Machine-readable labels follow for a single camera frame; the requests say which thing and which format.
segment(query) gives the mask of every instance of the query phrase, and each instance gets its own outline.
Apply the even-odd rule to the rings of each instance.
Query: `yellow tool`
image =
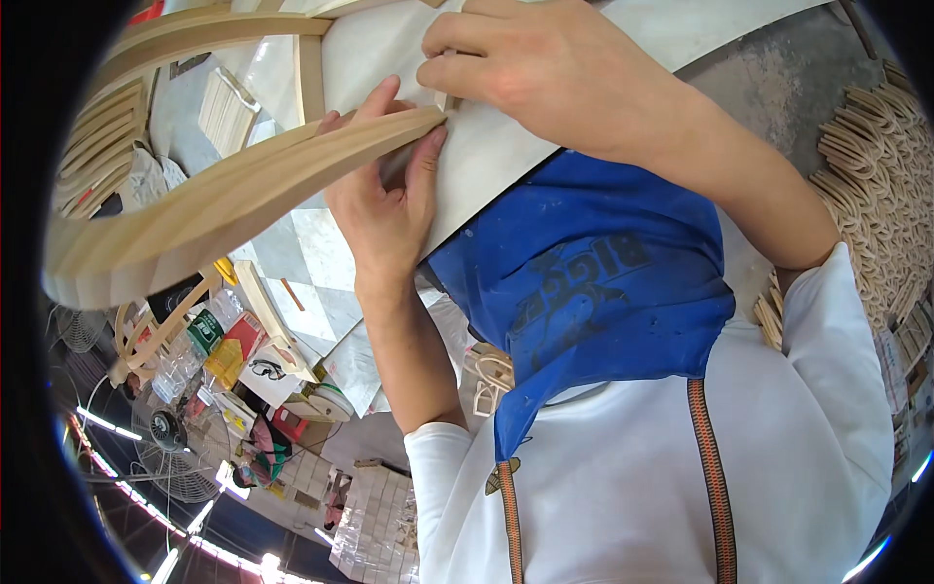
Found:
[[[224,256],[214,262],[214,267],[218,268],[220,275],[223,276],[225,280],[227,280],[227,283],[229,283],[231,286],[236,286],[237,278],[236,272],[234,272],[234,264],[229,259],[227,259],[227,256]]]

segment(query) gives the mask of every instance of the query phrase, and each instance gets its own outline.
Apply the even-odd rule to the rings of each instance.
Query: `left hand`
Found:
[[[328,112],[318,134],[414,107],[394,100],[399,84],[395,75],[383,79],[353,116]],[[438,126],[417,142],[405,168],[404,189],[387,192],[379,178],[379,161],[373,161],[324,190],[324,200],[353,253],[361,304],[366,298],[404,290],[412,282],[434,221],[435,173],[446,136],[447,129]]]

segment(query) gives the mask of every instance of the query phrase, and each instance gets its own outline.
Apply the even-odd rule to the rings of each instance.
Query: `hand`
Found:
[[[644,167],[682,140],[678,112],[696,93],[583,0],[467,0],[435,20],[422,51],[420,84],[489,103],[566,148]]]
[[[329,112],[318,133],[414,107],[394,101],[399,83],[398,76],[385,78],[352,115]],[[446,136],[447,129],[438,126],[416,143],[405,168],[404,189],[387,192],[379,178],[379,161],[374,161],[324,190],[324,200],[353,253],[361,303],[363,297],[411,286],[434,220],[435,171]]]

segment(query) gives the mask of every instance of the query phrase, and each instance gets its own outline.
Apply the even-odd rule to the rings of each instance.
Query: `white long-sleeve shirt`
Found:
[[[893,459],[880,366],[845,244],[795,281],[784,328],[782,354],[757,327],[732,320],[707,365],[739,581],[838,584],[882,517]],[[526,581],[714,582],[685,380],[615,381],[579,393],[543,408],[515,454]],[[510,581],[502,494],[486,494],[492,421],[473,440],[441,422],[405,437],[425,584]]]

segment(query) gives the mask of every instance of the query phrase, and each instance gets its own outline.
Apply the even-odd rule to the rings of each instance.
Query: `bent wood piece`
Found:
[[[327,32],[331,23],[324,19],[311,19],[304,14],[286,12],[228,13],[204,17],[181,29],[159,29],[158,35],[111,55],[98,70],[87,95],[91,98],[109,86],[181,57],[256,41],[269,35],[321,36]]]
[[[126,99],[138,97],[143,92],[143,81],[141,78],[128,81],[110,93],[103,93],[96,100],[91,101],[81,108],[81,111],[75,117],[75,123],[72,125],[72,134],[79,130],[85,123],[93,121],[97,116],[116,107]]]
[[[231,7],[229,4],[213,4],[211,6],[188,8],[170,14],[163,14],[159,18],[128,26],[117,39],[117,42],[114,43],[114,46],[111,47],[110,52],[107,54],[107,59],[129,49],[133,45],[164,34],[166,31],[181,30],[183,28],[195,26],[205,20],[209,21],[211,18],[220,14],[229,14],[230,11]]]
[[[113,158],[102,163],[100,166],[95,168],[92,172],[89,172],[87,175],[83,175],[73,180],[71,184],[67,187],[62,185],[56,186],[55,194],[53,195],[53,204],[55,208],[61,208],[64,203],[73,201],[76,198],[80,198],[84,195],[95,184],[100,183],[103,178],[106,178],[109,174],[120,168],[125,164],[130,164],[133,162],[133,149],[127,148],[121,152],[118,152]]]
[[[435,106],[422,107],[312,139],[308,124],[208,167],[136,213],[95,221],[52,214],[43,287],[60,304],[78,309],[115,306],[163,290],[445,118]]]
[[[68,145],[65,151],[71,151],[77,145],[85,141],[90,135],[111,123],[114,119],[119,118],[121,115],[127,112],[135,114],[135,111],[142,106],[138,83],[136,87],[136,91],[114,95],[113,99],[106,99],[101,102],[101,106],[103,107],[95,107],[93,111],[89,112],[89,115],[78,117],[78,120],[72,128],[71,135],[68,137]]]
[[[69,214],[63,214],[65,217],[90,217],[92,212],[102,205],[107,198],[112,194],[117,188],[123,183],[127,177],[130,176],[130,165],[122,164],[120,167],[115,169],[112,173],[107,175],[106,178],[101,180],[97,185],[92,189],[91,194],[89,194],[85,199],[79,202],[74,210]]]
[[[59,186],[65,191],[87,189],[94,183],[95,177],[102,176],[98,173],[101,168],[106,167],[107,163],[112,161],[125,151],[133,149],[133,142],[137,136],[134,132],[117,136],[117,141],[106,145],[106,150],[95,152],[91,159],[78,168],[67,169],[61,175]]]
[[[256,318],[260,320],[262,328],[269,335],[270,342],[280,357],[279,364],[282,365],[283,371],[305,381],[320,383],[318,377],[311,372],[308,363],[302,357],[302,353],[294,346],[291,333],[282,324],[282,319],[276,313],[275,305],[266,294],[253,262],[238,260],[233,263],[233,271],[236,273],[237,280],[239,280],[240,286],[247,296],[247,300],[249,300],[249,305],[252,306],[253,312],[256,314]]]
[[[324,80],[321,76],[321,37],[296,35],[292,38],[295,62],[295,109],[298,122],[324,117]]]
[[[185,318],[189,309],[198,304],[198,298],[201,298],[202,294],[217,286],[220,286],[220,273],[217,270],[211,270],[205,279],[198,282],[198,285],[192,288],[191,292],[178,303],[172,313],[159,325],[159,329],[146,341],[146,344],[136,349],[136,355],[130,357],[126,362],[130,369],[138,369],[149,357],[155,354],[169,333],[174,331],[182,319]]]
[[[99,142],[108,136],[120,135],[120,131],[123,130],[123,126],[129,126],[132,122],[133,111],[130,109],[75,144],[72,149],[65,153],[60,168],[67,168],[78,157],[86,154],[89,148],[93,146],[99,146]]]
[[[402,0],[332,0],[331,2],[325,2],[318,7],[308,10],[305,14],[317,19],[336,19],[348,14],[353,14],[354,12],[360,12],[361,10],[381,7],[386,4],[394,4],[401,1]]]
[[[107,133],[107,135],[98,140],[96,144],[89,145],[84,151],[79,152],[69,164],[64,164],[61,170],[59,170],[59,178],[62,181],[67,181],[74,175],[84,172],[86,168],[92,168],[92,162],[99,156],[106,156],[103,160],[109,159],[110,155],[113,153],[110,149],[121,141],[125,141],[127,137],[135,137],[135,129],[136,126],[132,123],[124,123],[116,126],[112,132]]]

